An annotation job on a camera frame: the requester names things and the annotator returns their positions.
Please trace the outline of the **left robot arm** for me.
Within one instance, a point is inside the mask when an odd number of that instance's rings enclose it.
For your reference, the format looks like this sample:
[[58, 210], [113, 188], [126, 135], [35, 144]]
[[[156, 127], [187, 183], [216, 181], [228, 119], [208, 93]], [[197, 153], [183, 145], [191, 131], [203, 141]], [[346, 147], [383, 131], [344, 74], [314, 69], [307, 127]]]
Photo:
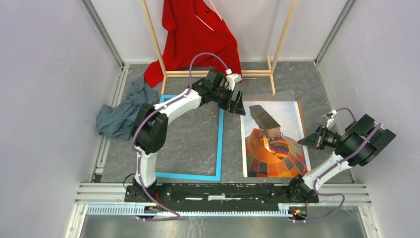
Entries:
[[233, 95], [235, 85], [242, 80], [242, 76], [230, 70], [226, 73], [224, 75], [211, 69], [204, 78], [191, 83], [174, 98], [155, 105], [141, 105], [133, 123], [131, 147], [137, 155], [133, 185], [142, 201], [150, 202], [156, 195], [157, 152], [166, 142], [171, 122], [210, 102], [215, 102], [220, 109], [232, 114], [246, 114], [242, 90]]

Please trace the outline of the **blue picture frame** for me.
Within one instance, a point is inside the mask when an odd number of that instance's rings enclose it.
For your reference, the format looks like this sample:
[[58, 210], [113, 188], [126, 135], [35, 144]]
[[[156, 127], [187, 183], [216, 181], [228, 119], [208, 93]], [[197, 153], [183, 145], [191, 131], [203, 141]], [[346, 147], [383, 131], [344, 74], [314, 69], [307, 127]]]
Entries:
[[221, 180], [224, 112], [206, 104], [176, 118], [157, 154], [159, 180], [219, 182]]

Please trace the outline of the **hot air balloon photo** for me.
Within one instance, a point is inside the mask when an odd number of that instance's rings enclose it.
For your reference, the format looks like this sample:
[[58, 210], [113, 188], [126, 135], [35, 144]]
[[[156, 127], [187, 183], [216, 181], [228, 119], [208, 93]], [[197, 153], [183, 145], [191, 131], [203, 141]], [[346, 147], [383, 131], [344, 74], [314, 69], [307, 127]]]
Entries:
[[294, 178], [311, 170], [307, 146], [281, 136], [268, 139], [254, 129], [242, 140], [242, 170], [245, 178]]

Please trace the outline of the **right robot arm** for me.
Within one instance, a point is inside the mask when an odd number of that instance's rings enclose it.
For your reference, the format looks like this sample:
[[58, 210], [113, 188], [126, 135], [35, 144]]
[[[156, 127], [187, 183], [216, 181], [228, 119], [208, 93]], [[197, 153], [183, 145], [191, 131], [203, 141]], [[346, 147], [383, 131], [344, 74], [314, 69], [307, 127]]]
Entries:
[[319, 189], [328, 180], [354, 166], [367, 165], [395, 137], [395, 133], [384, 129], [367, 114], [351, 123], [342, 135], [332, 132], [326, 125], [319, 126], [298, 144], [319, 150], [330, 147], [333, 152], [318, 167], [295, 176], [286, 188], [286, 197], [292, 202], [314, 202], [320, 196]]

